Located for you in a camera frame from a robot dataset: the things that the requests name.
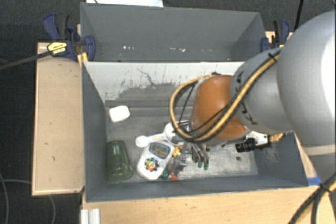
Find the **translucent green cup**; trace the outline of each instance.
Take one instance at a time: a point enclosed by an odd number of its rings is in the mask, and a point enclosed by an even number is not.
[[[111,141],[106,145],[105,178],[118,182],[131,178],[133,169],[123,141]]]

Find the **white toy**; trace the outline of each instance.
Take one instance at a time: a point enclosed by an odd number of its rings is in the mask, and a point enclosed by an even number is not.
[[[148,144],[150,144],[152,142],[166,140],[173,145],[182,145],[183,142],[179,142],[177,144],[172,143],[172,138],[175,135],[176,135],[176,133],[174,132],[174,128],[172,126],[172,123],[168,123],[165,126],[163,133],[154,134],[154,135],[151,135],[151,136],[144,136],[144,135],[138,136],[135,140],[135,144],[137,145],[137,147],[146,147],[146,146],[148,146]]]
[[[153,142],[146,146],[136,167],[139,175],[148,180],[156,180],[165,170],[174,151],[174,146],[168,142]]]

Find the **wooden table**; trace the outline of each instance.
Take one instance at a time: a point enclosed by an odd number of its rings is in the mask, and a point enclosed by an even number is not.
[[[39,43],[38,52],[45,47]],[[80,193],[85,180],[79,65],[65,58],[46,57],[37,61],[36,70],[32,194]],[[311,167],[309,160],[306,167]],[[81,206],[99,208],[102,224],[287,223],[315,189],[310,186],[89,204],[83,199]],[[300,223],[310,223],[309,215]],[[335,223],[329,199],[320,204],[319,223]]]

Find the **black carpet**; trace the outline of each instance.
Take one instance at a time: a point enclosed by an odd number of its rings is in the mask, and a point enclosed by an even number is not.
[[[35,53],[39,39],[48,39],[41,20],[49,13],[70,14],[79,22],[84,0],[0,0],[0,59],[14,61]],[[165,6],[260,12],[265,28],[285,19],[293,28],[299,0],[163,0]],[[330,0],[305,0],[301,23],[334,9]],[[0,71],[0,173],[5,179],[31,180],[34,123],[34,63]],[[32,198],[28,186],[8,183],[9,223],[50,223],[48,198]],[[79,195],[54,196],[55,223],[79,222]],[[5,220],[0,190],[0,223]]]

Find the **blue clamp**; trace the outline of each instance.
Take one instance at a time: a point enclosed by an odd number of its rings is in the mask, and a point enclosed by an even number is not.
[[[260,51],[279,48],[280,45],[286,43],[287,38],[289,37],[290,28],[289,24],[285,20],[273,21],[275,35],[272,36],[271,43],[267,37],[261,39]]]
[[[48,46],[54,57],[65,57],[77,61],[81,52],[88,54],[88,60],[93,61],[96,54],[96,43],[93,36],[85,36],[81,40],[76,29],[67,26],[69,16],[57,16],[51,13],[43,19],[44,30],[49,34],[52,43]]]

